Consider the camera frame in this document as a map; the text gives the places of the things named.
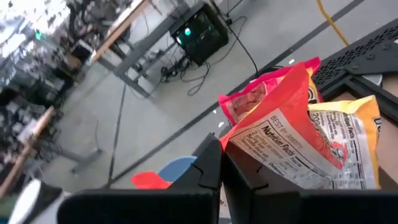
chip bag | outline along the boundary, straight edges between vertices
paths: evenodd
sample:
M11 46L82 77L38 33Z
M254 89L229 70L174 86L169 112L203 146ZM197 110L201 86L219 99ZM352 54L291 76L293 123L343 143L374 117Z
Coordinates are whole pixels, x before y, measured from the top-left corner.
M322 101L311 76L320 66L320 60L315 57L304 62L308 72L308 102ZM218 102L232 126L241 121L249 111L257 106L266 95L274 90L293 67L280 68L274 72L265 73L249 83L241 92L231 96L220 95Z
M317 189L333 180L346 152L337 152L308 115L308 73L294 66L220 141L228 141L293 183Z
M376 144L381 118L375 96L309 105L312 120L329 140L343 144L347 160L327 189L378 189Z

